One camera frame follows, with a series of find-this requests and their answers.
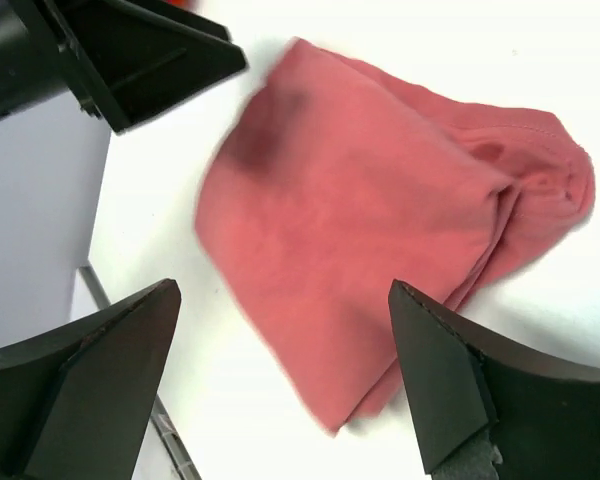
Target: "gray surface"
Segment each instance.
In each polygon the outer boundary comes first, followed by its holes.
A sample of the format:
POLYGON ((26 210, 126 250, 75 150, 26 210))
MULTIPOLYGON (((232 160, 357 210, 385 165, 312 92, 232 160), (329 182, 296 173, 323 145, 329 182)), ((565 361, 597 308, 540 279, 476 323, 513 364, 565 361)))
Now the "gray surface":
POLYGON ((70 94, 0 122, 0 347, 69 320, 109 138, 70 94))

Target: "pink towel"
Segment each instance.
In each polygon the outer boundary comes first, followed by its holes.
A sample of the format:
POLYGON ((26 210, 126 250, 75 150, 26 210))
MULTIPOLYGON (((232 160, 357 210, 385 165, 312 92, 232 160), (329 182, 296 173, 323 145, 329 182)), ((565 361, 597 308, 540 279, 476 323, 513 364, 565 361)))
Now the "pink towel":
POLYGON ((589 158, 554 115, 455 102, 296 40, 218 151, 195 228, 337 431, 401 384, 394 278, 456 309, 593 198, 589 158))

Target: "fabric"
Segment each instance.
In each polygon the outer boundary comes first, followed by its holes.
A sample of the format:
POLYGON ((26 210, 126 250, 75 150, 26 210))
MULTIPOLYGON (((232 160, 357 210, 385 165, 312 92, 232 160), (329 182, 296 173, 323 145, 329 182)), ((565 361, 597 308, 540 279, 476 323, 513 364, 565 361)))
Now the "fabric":
POLYGON ((457 309, 589 212, 549 113, 459 103, 296 40, 208 171, 195 229, 329 430, 402 383, 394 278, 457 309))

